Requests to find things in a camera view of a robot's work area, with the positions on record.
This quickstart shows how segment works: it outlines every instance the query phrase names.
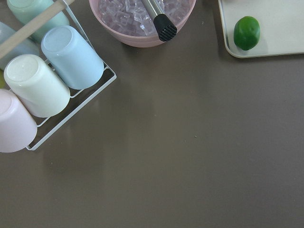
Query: tray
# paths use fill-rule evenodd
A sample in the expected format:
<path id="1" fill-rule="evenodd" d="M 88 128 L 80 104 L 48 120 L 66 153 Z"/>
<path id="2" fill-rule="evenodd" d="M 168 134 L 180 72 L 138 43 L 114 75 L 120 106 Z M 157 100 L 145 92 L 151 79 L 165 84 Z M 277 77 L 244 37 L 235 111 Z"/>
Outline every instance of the tray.
<path id="1" fill-rule="evenodd" d="M 304 53 L 303 0 L 218 0 L 227 51 L 238 58 Z M 259 43 L 249 51 L 236 47 L 234 26 L 244 16 L 259 21 Z"/>

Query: plastic cup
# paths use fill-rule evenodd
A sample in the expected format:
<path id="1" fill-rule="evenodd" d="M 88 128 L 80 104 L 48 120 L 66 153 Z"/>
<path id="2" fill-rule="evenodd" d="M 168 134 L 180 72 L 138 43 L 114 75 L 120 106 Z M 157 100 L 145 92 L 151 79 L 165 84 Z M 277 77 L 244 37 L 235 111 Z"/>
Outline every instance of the plastic cup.
<path id="1" fill-rule="evenodd" d="M 61 79 L 72 89 L 93 86 L 104 72 L 102 59 L 71 26 L 50 30 L 43 37 L 41 49 Z"/>
<path id="2" fill-rule="evenodd" d="M 0 22 L 0 44 L 10 38 L 16 31 L 6 24 Z M 0 69 L 4 70 L 6 65 L 15 57 L 23 54 L 39 55 L 38 46 L 29 38 L 12 49 L 8 54 L 0 59 Z"/>
<path id="3" fill-rule="evenodd" d="M 36 137 L 37 124 L 17 98 L 0 89 L 0 152 L 16 152 Z"/>
<path id="4" fill-rule="evenodd" d="M 52 0 L 7 0 L 9 9 L 22 24 L 27 24 L 53 3 Z M 60 12 L 38 29 L 32 37 L 40 43 L 47 31 L 62 25 L 69 25 L 69 21 L 64 13 Z"/>
<path id="5" fill-rule="evenodd" d="M 4 79 L 28 111 L 37 117 L 60 113 L 70 99 L 68 87 L 35 55 L 21 55 L 10 61 L 4 70 Z"/>

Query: pink bowl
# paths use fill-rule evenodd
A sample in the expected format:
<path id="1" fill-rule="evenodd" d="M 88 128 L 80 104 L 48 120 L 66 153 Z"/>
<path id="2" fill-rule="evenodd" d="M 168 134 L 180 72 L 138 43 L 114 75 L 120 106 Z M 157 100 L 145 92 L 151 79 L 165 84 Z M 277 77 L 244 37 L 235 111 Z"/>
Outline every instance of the pink bowl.
<path id="1" fill-rule="evenodd" d="M 179 32 L 179 30 L 184 26 L 184 24 L 186 23 L 186 21 L 188 20 L 188 17 L 190 16 L 195 2 L 196 0 L 189 0 L 191 7 L 190 10 L 188 12 L 188 14 L 185 16 L 185 18 L 176 25 L 177 28 L 177 32 Z M 122 43 L 125 43 L 127 45 L 133 46 L 133 47 L 138 47 L 138 48 L 148 48 L 148 47 L 154 47 L 160 44 L 163 44 L 164 42 L 160 41 L 158 38 L 158 35 L 153 35 L 153 36 L 147 36 L 147 37 L 134 37 L 134 36 L 128 36 L 122 33 L 119 33 L 113 29 L 111 29 L 110 27 L 108 27 L 106 24 L 104 24 L 101 21 L 101 15 L 98 11 L 98 2 L 99 0 L 89 0 L 92 12 L 94 13 L 95 17 L 97 18 L 97 20 L 100 22 L 100 24 L 102 24 L 102 26 L 116 39 L 118 39 L 119 41 L 121 41 Z"/>

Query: wooden stick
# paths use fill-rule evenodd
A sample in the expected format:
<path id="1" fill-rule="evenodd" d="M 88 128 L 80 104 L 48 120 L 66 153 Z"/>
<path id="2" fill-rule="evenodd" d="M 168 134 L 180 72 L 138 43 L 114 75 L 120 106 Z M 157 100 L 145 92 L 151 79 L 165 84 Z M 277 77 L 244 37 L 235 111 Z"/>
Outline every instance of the wooden stick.
<path id="1" fill-rule="evenodd" d="M 0 59 L 75 0 L 57 0 L 0 45 Z"/>

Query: ice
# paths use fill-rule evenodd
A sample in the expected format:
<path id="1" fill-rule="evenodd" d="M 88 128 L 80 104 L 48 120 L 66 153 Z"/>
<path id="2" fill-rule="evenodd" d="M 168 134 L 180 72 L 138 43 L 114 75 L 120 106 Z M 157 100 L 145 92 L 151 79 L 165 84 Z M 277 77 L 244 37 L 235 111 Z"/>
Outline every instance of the ice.
<path id="1" fill-rule="evenodd" d="M 154 24 L 150 18 L 147 18 L 141 23 L 141 29 L 145 32 L 146 36 L 156 33 Z"/>
<path id="2" fill-rule="evenodd" d="M 127 14 L 127 13 L 124 13 L 122 11 L 118 11 L 116 14 L 115 14 L 115 22 L 117 24 L 120 24 L 122 26 L 126 26 L 127 23 L 128 23 L 128 20 L 130 18 L 130 15 Z"/>
<path id="3" fill-rule="evenodd" d="M 177 25 L 190 10 L 189 0 L 156 0 Z M 130 36 L 157 34 L 141 0 L 99 0 L 100 18 L 111 29 Z"/>

